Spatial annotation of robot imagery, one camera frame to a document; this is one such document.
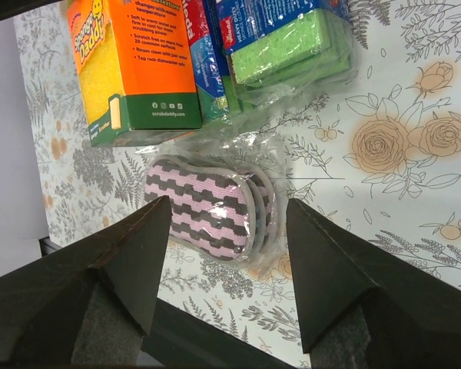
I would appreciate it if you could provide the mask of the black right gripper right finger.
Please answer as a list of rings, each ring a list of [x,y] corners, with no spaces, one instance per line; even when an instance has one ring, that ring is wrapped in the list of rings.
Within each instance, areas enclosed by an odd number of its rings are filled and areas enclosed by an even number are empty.
[[[461,291],[287,205],[300,336],[314,368],[461,368]]]

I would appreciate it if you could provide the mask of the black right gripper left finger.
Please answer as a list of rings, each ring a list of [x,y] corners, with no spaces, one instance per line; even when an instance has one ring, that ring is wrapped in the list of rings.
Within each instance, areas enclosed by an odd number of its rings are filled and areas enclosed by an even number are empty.
[[[133,368],[150,333],[168,197],[0,277],[0,368]]]

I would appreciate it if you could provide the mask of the orange boxed sponge pack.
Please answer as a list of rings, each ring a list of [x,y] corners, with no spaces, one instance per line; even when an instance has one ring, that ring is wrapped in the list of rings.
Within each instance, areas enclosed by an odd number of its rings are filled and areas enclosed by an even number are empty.
[[[94,147],[158,145],[203,125],[180,1],[69,1]]]

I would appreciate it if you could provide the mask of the green blue sponge pack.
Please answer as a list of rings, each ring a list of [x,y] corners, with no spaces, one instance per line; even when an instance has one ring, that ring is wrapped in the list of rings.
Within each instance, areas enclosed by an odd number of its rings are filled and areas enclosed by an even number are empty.
[[[237,97],[224,51],[216,2],[183,0],[182,7],[203,123],[252,110],[252,104]]]
[[[347,77],[353,35],[345,1],[218,1],[237,97],[269,105]]]

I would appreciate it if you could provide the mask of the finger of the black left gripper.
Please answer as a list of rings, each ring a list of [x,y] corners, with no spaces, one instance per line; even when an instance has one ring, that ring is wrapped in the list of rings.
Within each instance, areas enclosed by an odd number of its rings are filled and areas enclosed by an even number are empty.
[[[0,21],[56,2],[59,0],[0,0]]]

